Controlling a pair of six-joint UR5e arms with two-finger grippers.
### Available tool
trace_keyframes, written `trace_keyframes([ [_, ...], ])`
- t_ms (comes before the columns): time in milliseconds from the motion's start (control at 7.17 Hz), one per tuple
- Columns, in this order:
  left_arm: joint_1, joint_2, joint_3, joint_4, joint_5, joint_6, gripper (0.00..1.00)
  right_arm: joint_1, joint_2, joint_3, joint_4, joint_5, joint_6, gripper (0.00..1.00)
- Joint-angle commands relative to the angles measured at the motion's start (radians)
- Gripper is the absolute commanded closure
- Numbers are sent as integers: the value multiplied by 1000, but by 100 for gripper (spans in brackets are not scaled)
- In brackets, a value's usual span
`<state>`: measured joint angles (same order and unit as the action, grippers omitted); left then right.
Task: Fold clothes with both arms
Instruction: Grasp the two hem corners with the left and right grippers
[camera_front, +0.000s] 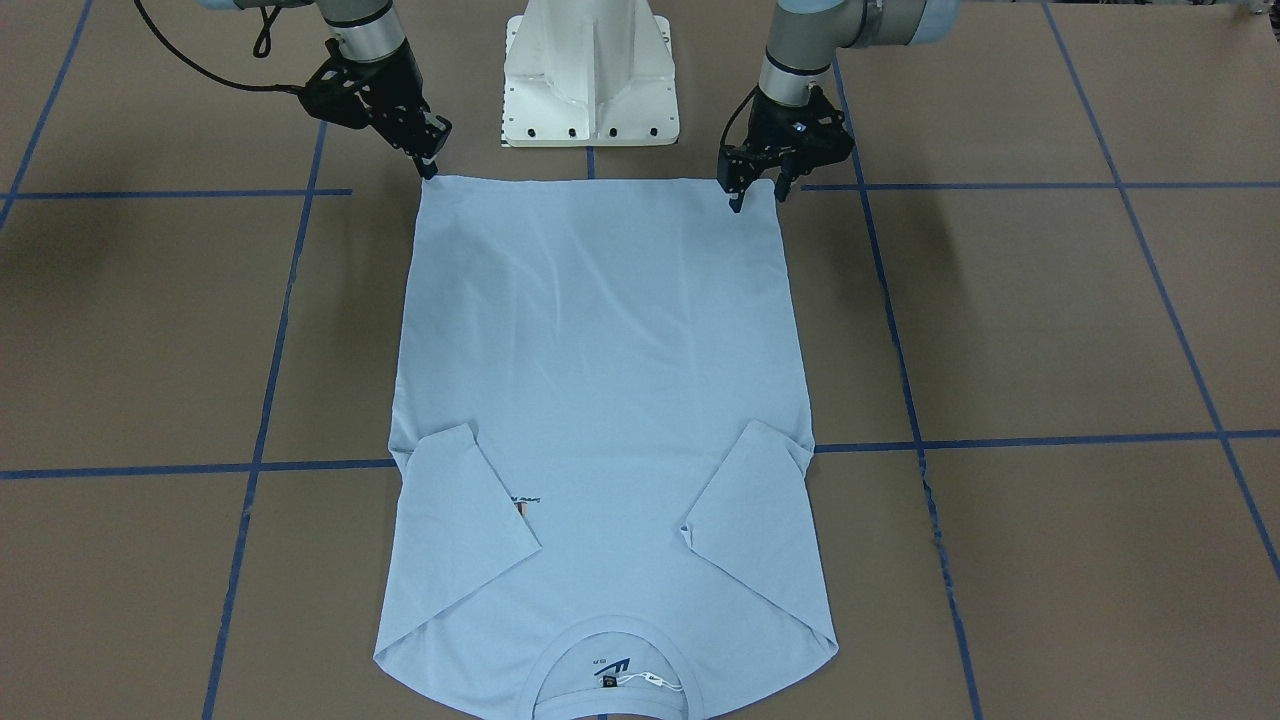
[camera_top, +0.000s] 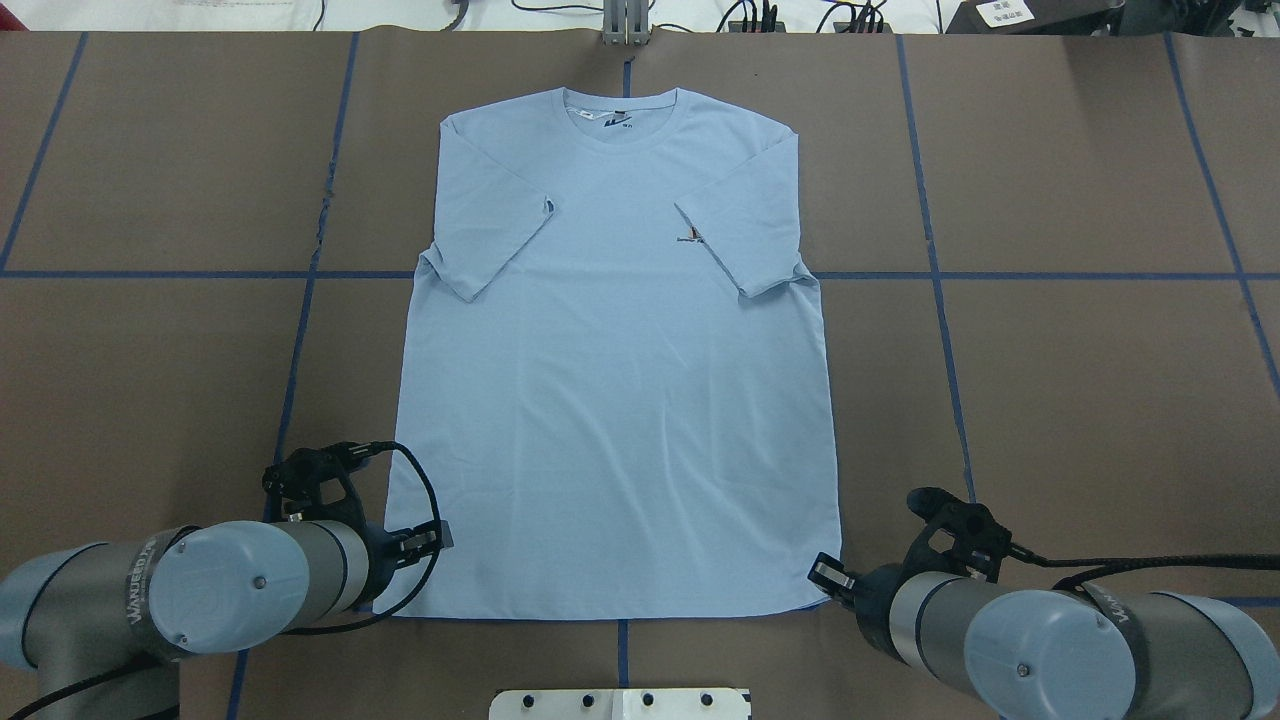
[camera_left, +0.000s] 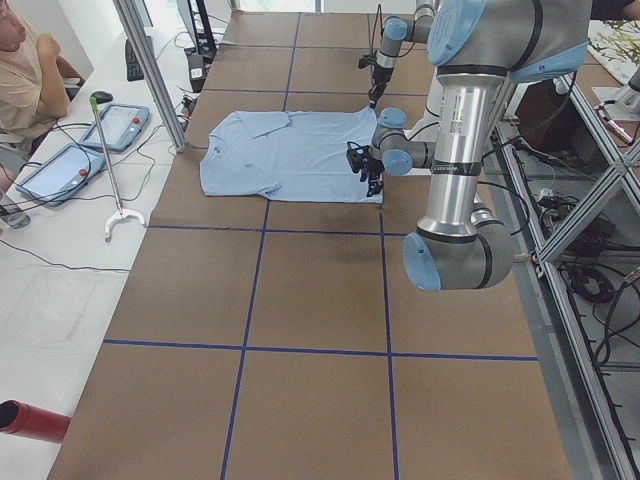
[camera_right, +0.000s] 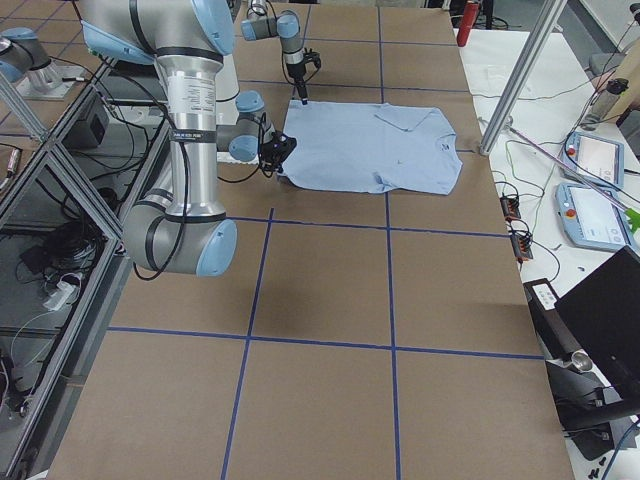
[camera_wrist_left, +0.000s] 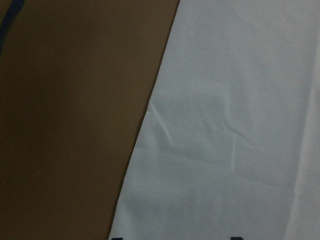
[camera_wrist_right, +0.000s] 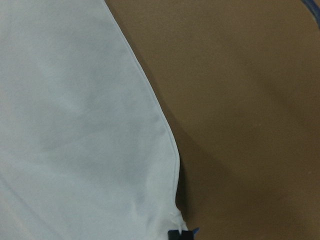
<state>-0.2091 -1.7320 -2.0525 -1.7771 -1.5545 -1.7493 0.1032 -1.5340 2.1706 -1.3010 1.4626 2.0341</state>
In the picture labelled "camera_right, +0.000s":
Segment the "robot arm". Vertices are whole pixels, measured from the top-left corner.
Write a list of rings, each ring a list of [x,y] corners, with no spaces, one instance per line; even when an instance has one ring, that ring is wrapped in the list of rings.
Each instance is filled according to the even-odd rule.
[[[170,157],[154,185],[128,212],[123,243],[136,272],[151,281],[165,272],[219,276],[232,262],[237,227],[218,198],[218,154],[256,160],[280,171],[297,146],[277,130],[256,91],[234,100],[235,117],[220,121],[216,86],[235,46],[225,1],[85,1],[85,42],[93,52],[156,69],[166,95]]]
[[[285,76],[292,81],[303,105],[308,102],[307,64],[314,62],[314,52],[306,50],[298,15],[292,10],[280,14],[269,1],[249,1],[241,32],[246,41],[278,38]]]

